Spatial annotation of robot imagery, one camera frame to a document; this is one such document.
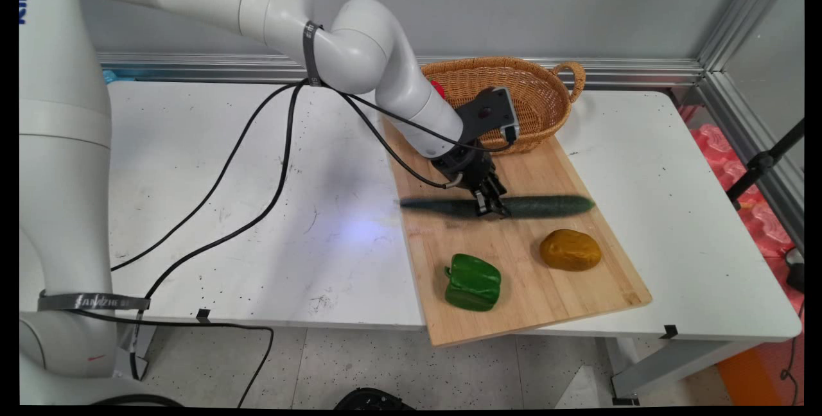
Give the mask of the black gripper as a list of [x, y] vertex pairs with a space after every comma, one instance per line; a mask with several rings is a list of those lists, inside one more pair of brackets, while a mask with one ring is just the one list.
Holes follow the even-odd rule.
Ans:
[[484, 218], [491, 213], [502, 219], [511, 216], [502, 200], [507, 190], [496, 174], [496, 168], [487, 151], [454, 146], [439, 157], [430, 160], [434, 168], [446, 177], [447, 187], [460, 187], [475, 193], [476, 214]]

